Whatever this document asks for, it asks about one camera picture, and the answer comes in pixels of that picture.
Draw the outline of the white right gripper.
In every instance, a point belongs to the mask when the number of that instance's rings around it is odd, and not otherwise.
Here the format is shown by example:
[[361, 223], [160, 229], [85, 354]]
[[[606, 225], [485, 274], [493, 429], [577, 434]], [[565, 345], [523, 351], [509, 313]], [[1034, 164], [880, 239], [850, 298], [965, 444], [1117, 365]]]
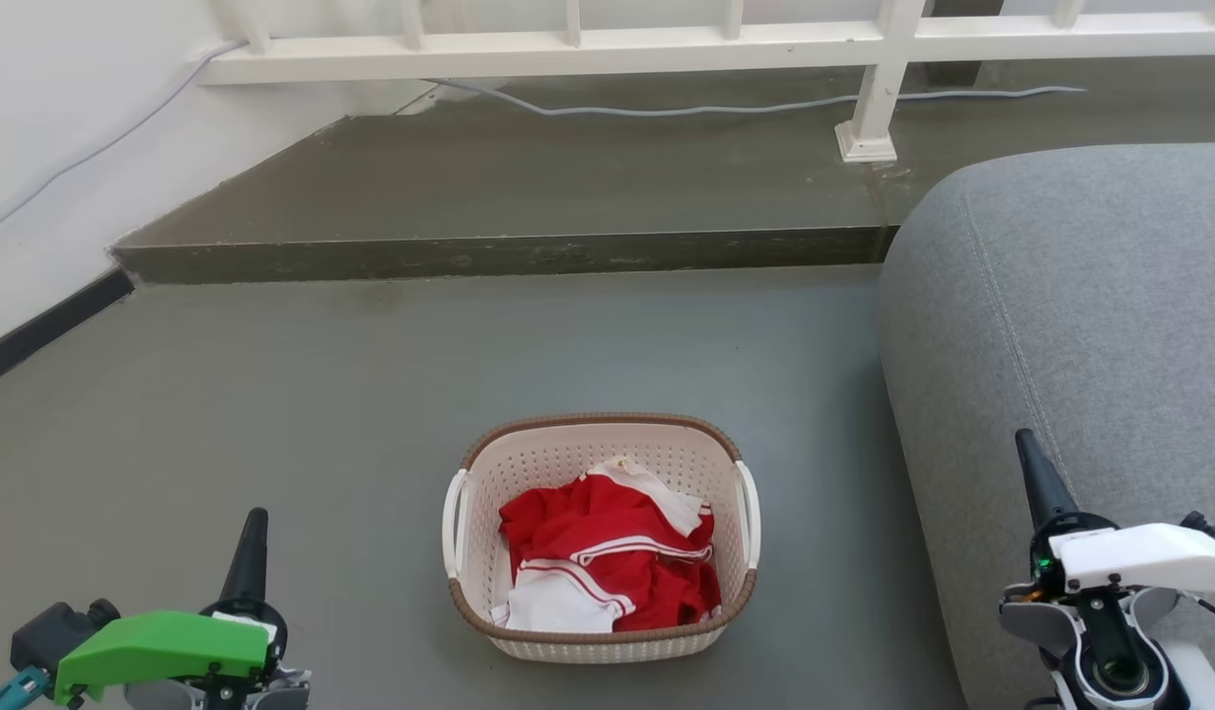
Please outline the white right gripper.
[[1215, 539], [1179, 523], [1083, 530], [1078, 507], [1036, 432], [1015, 432], [1030, 503], [1032, 571], [1058, 595], [1091, 588], [1172, 588], [1215, 595]]

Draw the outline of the cream perforated laundry basket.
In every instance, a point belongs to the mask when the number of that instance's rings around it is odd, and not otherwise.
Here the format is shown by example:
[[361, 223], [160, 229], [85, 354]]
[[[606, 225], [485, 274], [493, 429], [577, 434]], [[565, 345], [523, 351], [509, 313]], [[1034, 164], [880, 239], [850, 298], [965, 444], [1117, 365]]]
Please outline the cream perforated laundry basket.
[[[720, 614], [648, 632], [519, 632], [496, 625], [491, 612], [512, 588], [501, 507], [531, 489], [566, 485], [620, 456], [711, 505]], [[759, 491], [744, 455], [719, 428], [684, 415], [554, 415], [501, 426], [468, 450], [450, 481], [442, 517], [443, 567], [456, 609], [507, 655], [546, 664], [642, 664], [706, 650], [748, 605], [761, 540]]]

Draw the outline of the teal connector piece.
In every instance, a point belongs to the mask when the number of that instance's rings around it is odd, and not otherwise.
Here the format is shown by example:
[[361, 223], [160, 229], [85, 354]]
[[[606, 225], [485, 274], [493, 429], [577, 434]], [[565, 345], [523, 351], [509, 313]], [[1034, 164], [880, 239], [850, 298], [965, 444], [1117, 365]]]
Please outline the teal connector piece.
[[26, 710], [49, 691], [51, 677], [43, 669], [27, 666], [0, 687], [0, 710]]

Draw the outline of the red and white garment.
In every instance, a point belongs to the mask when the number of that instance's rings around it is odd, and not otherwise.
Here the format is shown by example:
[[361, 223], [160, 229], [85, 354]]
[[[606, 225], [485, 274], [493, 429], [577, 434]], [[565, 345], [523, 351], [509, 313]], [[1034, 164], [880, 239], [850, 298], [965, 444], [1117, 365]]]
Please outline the red and white garment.
[[491, 615], [503, 629], [648, 632], [720, 614], [711, 505], [634, 460], [519, 494], [499, 515], [512, 588]]

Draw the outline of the black baseboard strip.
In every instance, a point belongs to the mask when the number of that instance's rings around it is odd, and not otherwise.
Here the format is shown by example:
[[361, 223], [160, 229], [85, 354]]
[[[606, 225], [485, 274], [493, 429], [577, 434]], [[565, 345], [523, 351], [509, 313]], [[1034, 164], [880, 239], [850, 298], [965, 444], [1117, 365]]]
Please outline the black baseboard strip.
[[0, 377], [26, 364], [32, 355], [43, 350], [49, 343], [58, 340], [70, 329], [75, 329], [85, 320], [94, 319], [98, 312], [124, 300], [132, 291], [132, 280], [125, 271], [120, 269], [108, 271], [75, 295], [67, 297], [66, 300], [28, 320], [7, 336], [0, 337]]

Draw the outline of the grey fabric sofa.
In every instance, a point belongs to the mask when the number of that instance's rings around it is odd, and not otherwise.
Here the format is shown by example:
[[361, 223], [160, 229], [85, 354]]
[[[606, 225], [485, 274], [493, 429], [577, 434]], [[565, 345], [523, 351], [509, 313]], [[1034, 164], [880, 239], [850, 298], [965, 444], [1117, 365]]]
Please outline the grey fabric sofa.
[[897, 230], [878, 343], [967, 710], [1052, 691], [998, 602], [1030, 576], [1015, 432], [1084, 511], [1215, 523], [1215, 143], [1049, 150], [940, 180]]

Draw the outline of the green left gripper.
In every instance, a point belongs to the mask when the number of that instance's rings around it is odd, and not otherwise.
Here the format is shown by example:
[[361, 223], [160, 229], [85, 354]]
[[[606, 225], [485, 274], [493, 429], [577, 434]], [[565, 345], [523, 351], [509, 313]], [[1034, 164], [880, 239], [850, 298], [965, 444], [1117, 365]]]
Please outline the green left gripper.
[[96, 601], [84, 618], [94, 632], [53, 667], [53, 701], [102, 700], [117, 684], [175, 681], [207, 704], [243, 704], [269, 691], [287, 650], [289, 626], [266, 597], [269, 512], [245, 517], [219, 601], [200, 614], [146, 612], [122, 618]]

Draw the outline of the white railing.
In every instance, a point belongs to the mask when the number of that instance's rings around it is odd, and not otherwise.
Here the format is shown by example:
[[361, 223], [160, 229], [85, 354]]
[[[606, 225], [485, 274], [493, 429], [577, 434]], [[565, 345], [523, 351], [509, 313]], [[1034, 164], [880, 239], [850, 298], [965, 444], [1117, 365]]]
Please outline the white railing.
[[403, 30], [378, 36], [273, 36], [254, 0], [232, 0], [244, 41], [207, 60], [209, 86], [315, 81], [435, 81], [477, 77], [584, 77], [860, 66], [854, 115], [833, 134], [847, 163], [895, 159], [889, 134], [911, 63], [1215, 55], [1215, 0], [1204, 10], [1086, 13], [1053, 0], [1044, 15], [931, 17], [926, 0], [880, 0], [857, 22], [748, 26], [728, 0], [712, 27], [584, 29], [564, 0], [559, 32], [428, 35], [418, 0], [400, 0]]

